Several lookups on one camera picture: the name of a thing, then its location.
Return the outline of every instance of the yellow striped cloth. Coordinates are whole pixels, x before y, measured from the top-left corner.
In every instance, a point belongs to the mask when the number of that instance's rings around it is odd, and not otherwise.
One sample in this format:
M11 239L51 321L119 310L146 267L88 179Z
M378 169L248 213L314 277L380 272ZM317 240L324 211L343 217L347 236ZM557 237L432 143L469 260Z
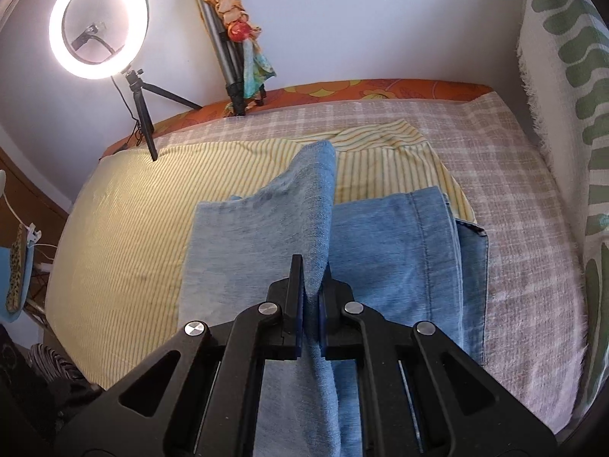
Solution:
M103 159L57 250L47 318L69 356L108 388L177 330L182 266L197 202L248 196L303 145L337 150L335 203L437 185L455 216L474 214L457 182L405 120L291 139L204 142Z

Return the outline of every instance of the illuminated ring light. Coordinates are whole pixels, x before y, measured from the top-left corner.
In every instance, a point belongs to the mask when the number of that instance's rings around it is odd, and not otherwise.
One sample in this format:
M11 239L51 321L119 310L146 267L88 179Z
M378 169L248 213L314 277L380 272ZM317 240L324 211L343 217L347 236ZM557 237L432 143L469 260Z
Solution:
M148 29L148 3L146 0L123 0L129 17L129 30L125 45L114 56L101 63L86 63L69 50L63 36L63 19L72 0L57 0L49 22L51 49L59 63L68 72L84 79L103 79L124 70L138 54Z

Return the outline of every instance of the denim garment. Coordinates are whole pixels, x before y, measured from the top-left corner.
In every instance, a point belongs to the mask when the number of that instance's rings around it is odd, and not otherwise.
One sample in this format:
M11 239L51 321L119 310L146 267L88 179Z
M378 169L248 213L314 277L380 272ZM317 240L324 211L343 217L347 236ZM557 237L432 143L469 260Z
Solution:
M317 293L328 260L356 299L389 320L433 320L474 358L482 355L485 235L456 223L434 187L333 208L335 171L331 144L320 142L254 196L197 205L180 324L233 320L287 276L292 254L304 257L303 355L267 362L257 456L361 454L352 363L323 360L317 344Z

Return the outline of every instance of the silver bolt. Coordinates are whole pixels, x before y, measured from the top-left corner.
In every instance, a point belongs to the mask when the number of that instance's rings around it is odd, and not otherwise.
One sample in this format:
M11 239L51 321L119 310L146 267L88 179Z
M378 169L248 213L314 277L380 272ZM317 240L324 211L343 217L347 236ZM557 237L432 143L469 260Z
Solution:
M345 311L349 314L361 314L363 313L363 304L355 301L348 302L345 304Z
M205 324L200 321L191 321L184 327L184 331L191 337L196 337L205 331Z
M429 321L421 321L416 326L416 331L421 335L433 335L435 333L435 325Z
M258 306L258 313L264 314L265 316L270 316L271 314L275 314L279 308L277 304L272 302L263 302Z

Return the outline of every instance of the orange floral mattress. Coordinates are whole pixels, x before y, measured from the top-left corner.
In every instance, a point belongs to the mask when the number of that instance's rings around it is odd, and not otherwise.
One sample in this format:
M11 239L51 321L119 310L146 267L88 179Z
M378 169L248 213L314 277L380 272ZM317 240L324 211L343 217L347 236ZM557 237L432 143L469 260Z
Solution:
M483 94L490 93L492 88L462 82L430 81L422 79L367 79L338 82L318 82L304 86L268 91L264 106L254 102L248 111L264 111L286 106L310 105L345 100L386 100L386 99L426 99L471 101ZM154 137L217 120L231 115L226 100L203 106L202 109L188 111L155 124ZM104 156L116 152L126 142L121 139L106 149ZM136 141L132 138L128 147Z

